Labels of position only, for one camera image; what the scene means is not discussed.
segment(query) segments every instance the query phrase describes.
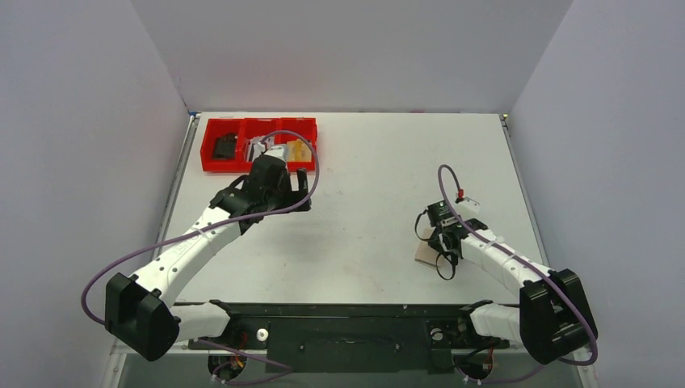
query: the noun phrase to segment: white table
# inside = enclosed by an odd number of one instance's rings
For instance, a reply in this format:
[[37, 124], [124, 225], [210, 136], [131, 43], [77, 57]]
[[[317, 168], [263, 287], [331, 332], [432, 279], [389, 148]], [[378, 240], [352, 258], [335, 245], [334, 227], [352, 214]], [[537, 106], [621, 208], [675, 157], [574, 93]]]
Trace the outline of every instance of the white table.
[[466, 195], [481, 203], [481, 221], [518, 252], [543, 263], [497, 115], [203, 112], [167, 238], [183, 233], [237, 176], [202, 171], [200, 145], [208, 120], [281, 116], [317, 119], [321, 178], [312, 210], [268, 217], [252, 226], [198, 273], [180, 301], [517, 302], [468, 262], [457, 266], [451, 281], [414, 262], [414, 220], [426, 205], [440, 200], [436, 171], [447, 163]]

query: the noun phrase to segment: red plastic bin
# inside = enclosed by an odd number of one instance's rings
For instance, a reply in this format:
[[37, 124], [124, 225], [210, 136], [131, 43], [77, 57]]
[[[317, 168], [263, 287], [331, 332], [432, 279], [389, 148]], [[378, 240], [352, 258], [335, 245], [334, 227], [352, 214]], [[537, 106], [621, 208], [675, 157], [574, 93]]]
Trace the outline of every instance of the red plastic bin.
[[[317, 149], [317, 121], [308, 117], [281, 117], [273, 119], [245, 118], [245, 119], [210, 119], [204, 133], [200, 158], [202, 170], [207, 172], [248, 172], [252, 162], [246, 161], [247, 146], [250, 139], [267, 135], [279, 129], [287, 129], [302, 135]], [[214, 145], [219, 137], [229, 133], [237, 134], [237, 145], [234, 160], [213, 159]], [[274, 136], [275, 144], [285, 144], [295, 140], [293, 135], [278, 134]], [[309, 162], [289, 162], [288, 170], [295, 171], [304, 168], [314, 171], [314, 160]]]

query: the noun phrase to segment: gray wall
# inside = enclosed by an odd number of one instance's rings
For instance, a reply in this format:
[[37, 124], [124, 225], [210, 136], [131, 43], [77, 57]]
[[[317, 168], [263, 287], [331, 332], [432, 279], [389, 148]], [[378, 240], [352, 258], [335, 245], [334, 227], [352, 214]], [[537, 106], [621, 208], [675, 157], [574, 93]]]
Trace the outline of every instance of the gray wall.
[[508, 112], [571, 0], [132, 0], [191, 109]]
[[187, 114], [128, 1], [16, 0], [0, 117], [0, 386], [98, 386], [112, 337], [79, 294], [154, 240]]
[[511, 113], [549, 261], [578, 272], [604, 386], [683, 386], [685, 2], [575, 0]]

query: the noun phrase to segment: black loop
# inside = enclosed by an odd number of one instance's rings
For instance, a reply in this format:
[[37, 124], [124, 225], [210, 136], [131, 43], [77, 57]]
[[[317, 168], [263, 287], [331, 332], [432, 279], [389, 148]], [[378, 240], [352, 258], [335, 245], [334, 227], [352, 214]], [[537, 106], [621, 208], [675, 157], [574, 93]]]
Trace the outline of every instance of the black loop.
[[[450, 277], [445, 277], [445, 276], [443, 276], [442, 273], [440, 273], [440, 266], [438, 265], [438, 259], [440, 259], [440, 256], [443, 256], [448, 261], [448, 263], [450, 263], [450, 265], [452, 266], [452, 275]], [[452, 280], [452, 279], [454, 279], [454, 274], [456, 272], [456, 264], [454, 262], [452, 262], [452, 260], [449, 257], [444, 255], [443, 252], [438, 252], [438, 255], [435, 257], [435, 270], [438, 272], [438, 276], [440, 276], [441, 279]]]
[[416, 234], [416, 237], [421, 240], [421, 241], [428, 241], [430, 240], [429, 238], [421, 238], [421, 236], [418, 235], [418, 231], [416, 228], [418, 228], [418, 222], [421, 221], [421, 217], [423, 214], [426, 214], [428, 210], [423, 210], [423, 213], [419, 213], [418, 216], [416, 216], [416, 222], [414, 223], [414, 233]]

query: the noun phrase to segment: gray floor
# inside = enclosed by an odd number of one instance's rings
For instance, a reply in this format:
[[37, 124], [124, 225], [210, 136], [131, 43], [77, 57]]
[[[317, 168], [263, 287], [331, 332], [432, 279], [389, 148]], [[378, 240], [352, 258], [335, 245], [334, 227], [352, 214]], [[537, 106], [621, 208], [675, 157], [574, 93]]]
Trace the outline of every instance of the gray floor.
[[[529, 356], [500, 354], [496, 357], [496, 368], [490, 378], [517, 377], [535, 367]], [[251, 380], [263, 375], [264, 367], [252, 362], [246, 366], [240, 381]], [[169, 387], [214, 387], [209, 383], [206, 355], [169, 354], [155, 362], [148, 362], [141, 356], [129, 355], [122, 373], [119, 388], [169, 388]], [[401, 373], [296, 373], [282, 377], [262, 386], [269, 387], [439, 387], [464, 386], [462, 377], [457, 374], [427, 375], [423, 371]], [[576, 368], [554, 362], [535, 377], [515, 387], [567, 388], [582, 386]]]

